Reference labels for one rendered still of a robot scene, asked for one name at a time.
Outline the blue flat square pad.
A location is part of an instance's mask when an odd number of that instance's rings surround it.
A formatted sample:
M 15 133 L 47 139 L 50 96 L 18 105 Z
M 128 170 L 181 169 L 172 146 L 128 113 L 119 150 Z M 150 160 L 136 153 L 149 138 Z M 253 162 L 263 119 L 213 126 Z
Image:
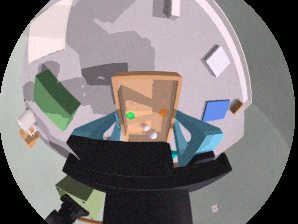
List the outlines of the blue flat square pad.
M 207 101 L 202 121 L 224 119 L 230 100 Z

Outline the white flat rectangular box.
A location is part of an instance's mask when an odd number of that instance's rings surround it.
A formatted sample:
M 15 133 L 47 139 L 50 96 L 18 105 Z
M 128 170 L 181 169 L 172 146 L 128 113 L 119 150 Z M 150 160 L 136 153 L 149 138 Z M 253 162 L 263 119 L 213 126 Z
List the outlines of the white flat rectangular box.
M 218 77 L 230 63 L 221 46 L 218 46 L 204 62 L 210 68 L 215 77 Z

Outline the wooden ball maze tray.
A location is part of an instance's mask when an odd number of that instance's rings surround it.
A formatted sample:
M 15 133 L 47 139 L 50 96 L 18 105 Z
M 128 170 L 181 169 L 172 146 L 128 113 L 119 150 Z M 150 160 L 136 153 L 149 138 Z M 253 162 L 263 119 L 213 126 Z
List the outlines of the wooden ball maze tray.
M 170 141 L 182 76 L 167 71 L 117 72 L 114 97 L 125 141 Z

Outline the teal flat rectangular slab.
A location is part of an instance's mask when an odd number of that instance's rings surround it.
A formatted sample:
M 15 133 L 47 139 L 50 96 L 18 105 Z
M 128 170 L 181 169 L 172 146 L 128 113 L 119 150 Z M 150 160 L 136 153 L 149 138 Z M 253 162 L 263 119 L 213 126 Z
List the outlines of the teal flat rectangular slab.
M 172 152 L 172 157 L 173 159 L 177 156 L 177 152 L 176 151 L 171 151 Z

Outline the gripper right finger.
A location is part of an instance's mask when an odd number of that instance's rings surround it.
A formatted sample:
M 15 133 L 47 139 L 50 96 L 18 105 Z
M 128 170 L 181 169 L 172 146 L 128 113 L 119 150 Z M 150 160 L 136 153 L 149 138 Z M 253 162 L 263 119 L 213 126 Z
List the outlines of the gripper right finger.
M 183 136 L 179 123 L 190 132 L 189 143 Z M 220 128 L 179 110 L 176 112 L 173 133 L 179 167 L 186 166 L 196 154 L 213 151 L 224 137 Z

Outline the white mug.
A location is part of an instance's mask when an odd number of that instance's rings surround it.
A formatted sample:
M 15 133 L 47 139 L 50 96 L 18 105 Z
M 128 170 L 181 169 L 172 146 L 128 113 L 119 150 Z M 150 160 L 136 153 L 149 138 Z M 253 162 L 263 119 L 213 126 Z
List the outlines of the white mug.
M 37 128 L 33 125 L 36 122 L 35 116 L 30 109 L 27 109 L 18 119 L 22 129 L 31 136 L 36 132 Z M 21 125 L 22 124 L 22 125 Z M 24 128 L 23 128 L 24 127 Z M 33 127 L 35 130 L 31 133 L 30 128 Z

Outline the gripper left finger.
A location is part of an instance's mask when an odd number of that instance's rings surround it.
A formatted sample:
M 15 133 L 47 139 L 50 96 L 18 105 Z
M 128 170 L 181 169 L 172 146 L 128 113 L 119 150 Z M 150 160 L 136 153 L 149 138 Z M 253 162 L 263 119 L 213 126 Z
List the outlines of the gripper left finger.
M 116 122 L 117 121 L 117 122 Z M 115 123 L 116 122 L 116 123 Z M 90 139 L 103 139 L 104 133 L 115 123 L 113 132 L 109 138 L 111 141 L 119 141 L 121 125 L 117 110 L 73 130 L 71 135 L 88 137 Z

